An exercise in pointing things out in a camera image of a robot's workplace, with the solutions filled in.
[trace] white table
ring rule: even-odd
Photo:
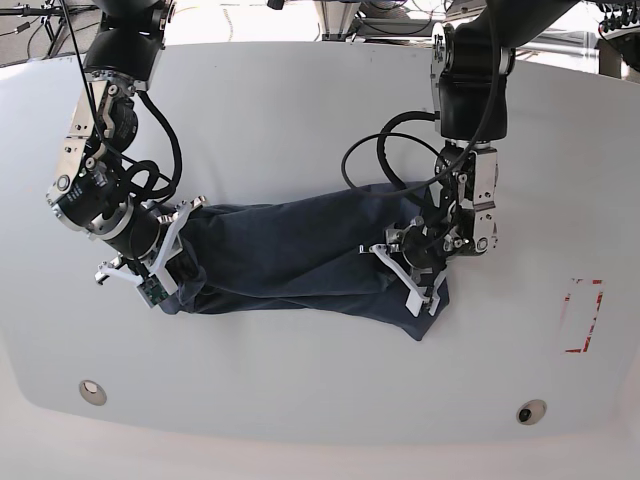
[[[339,162],[392,116],[432,109],[426,49],[349,44],[169,48],[151,97],[180,138],[178,197],[282,202],[344,188]],[[372,320],[316,311],[171,317],[128,284],[93,282],[113,256],[44,200],[81,84],[70,58],[0,70],[0,327],[38,406],[155,429],[284,442],[503,440],[600,426],[638,345],[637,85],[541,65],[509,78],[497,142],[499,248],[452,263],[452,305],[421,343]],[[138,106],[128,151],[170,171],[168,140]],[[440,148],[430,124],[417,133]],[[430,154],[389,141],[401,176]],[[382,181],[374,146],[351,164]],[[587,353],[565,354],[572,278],[605,293]],[[108,395],[86,403],[78,383]],[[534,427],[524,402],[549,405]]]

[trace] dark blue cloth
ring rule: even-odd
[[[313,308],[397,325],[419,341],[449,303],[446,281],[436,315],[414,317],[407,287],[375,255],[358,251],[384,243],[386,228],[404,228],[419,213],[404,198],[352,190],[282,205],[205,207],[181,232],[199,273],[161,307],[170,314]]]

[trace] white tabletop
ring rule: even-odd
[[[398,113],[432,109],[429,55],[325,43],[168,48],[150,95],[183,147],[178,197],[266,203],[344,188],[339,162],[352,143]],[[509,136],[496,143],[499,248],[452,262],[452,304],[417,343],[316,311],[171,317],[128,284],[97,287],[96,266],[113,252],[66,229],[44,200],[80,94],[77,65],[0,70],[0,327],[20,388],[76,415],[284,442],[470,442],[601,425],[640,333],[638,88],[517,65]],[[168,140],[137,111],[128,153],[170,171]],[[442,146],[432,125],[414,123],[402,131]],[[389,145],[401,176],[432,171],[420,147]],[[351,172],[363,184],[384,179],[373,145]],[[572,278],[605,282],[579,354],[564,353],[561,321]],[[80,397],[83,379],[104,387],[105,406]],[[519,425],[518,407],[535,398],[546,417]]]

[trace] screw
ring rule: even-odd
[[[69,179],[69,177],[67,175],[62,175],[60,178],[58,178],[58,190],[65,191],[67,188],[69,188],[70,183],[71,180]]]
[[[487,249],[487,247],[489,246],[489,240],[487,240],[485,237],[482,237],[480,240],[478,240],[478,251],[484,251]]]

